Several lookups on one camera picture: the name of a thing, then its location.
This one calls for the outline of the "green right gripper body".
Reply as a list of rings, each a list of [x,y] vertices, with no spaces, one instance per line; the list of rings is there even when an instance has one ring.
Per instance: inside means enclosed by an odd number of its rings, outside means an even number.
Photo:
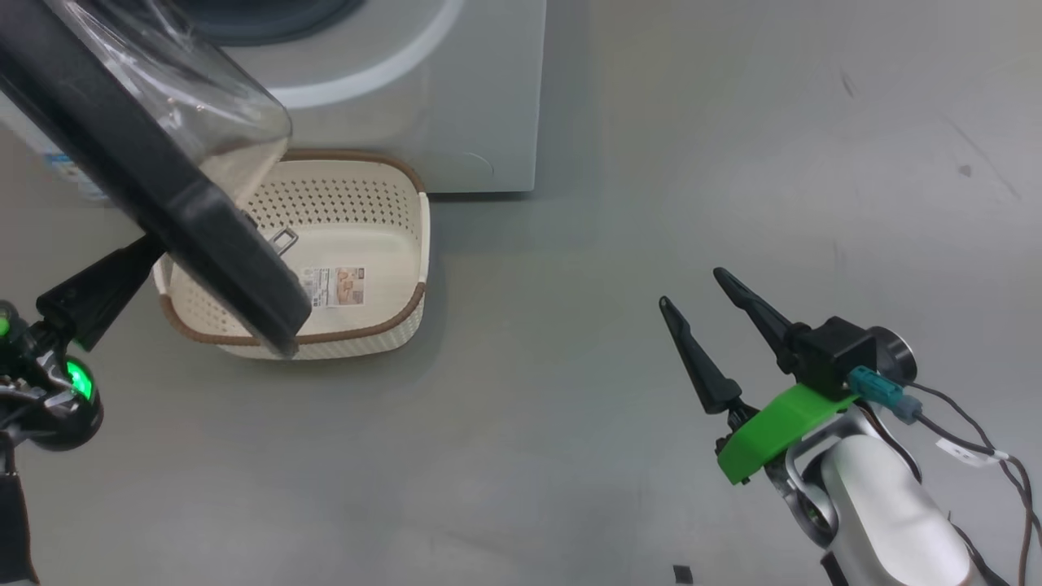
[[[796,383],[733,431],[717,453],[720,470],[733,485],[744,483],[853,402],[848,391],[829,398]]]

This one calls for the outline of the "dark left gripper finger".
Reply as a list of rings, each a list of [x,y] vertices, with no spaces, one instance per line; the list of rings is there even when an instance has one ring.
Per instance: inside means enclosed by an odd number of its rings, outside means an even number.
[[[110,326],[166,252],[158,238],[142,236],[38,297],[38,312],[63,326]]]
[[[72,339],[94,349],[150,277],[159,257],[104,257],[63,284]]]

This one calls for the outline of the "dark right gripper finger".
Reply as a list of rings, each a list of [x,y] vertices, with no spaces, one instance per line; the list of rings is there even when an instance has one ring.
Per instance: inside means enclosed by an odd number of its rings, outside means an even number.
[[[741,402],[740,386],[722,374],[716,363],[704,352],[692,336],[691,326],[680,310],[669,297],[661,296],[659,311],[703,411],[708,414],[722,414],[736,408]]]
[[[749,289],[744,282],[734,277],[727,269],[715,268],[714,278],[729,297],[733,306],[740,308],[751,319],[753,326],[777,359],[777,366],[782,372],[798,375],[800,360],[794,350],[793,342],[797,331],[803,326],[782,316],[782,312],[766,303],[759,294]]]

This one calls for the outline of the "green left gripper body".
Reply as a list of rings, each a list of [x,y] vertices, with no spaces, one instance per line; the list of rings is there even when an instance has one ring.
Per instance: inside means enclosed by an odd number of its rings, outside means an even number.
[[[8,301],[1,317],[2,451],[25,441],[51,451],[79,448],[104,415],[92,372],[68,355],[71,339],[52,321],[30,324]]]

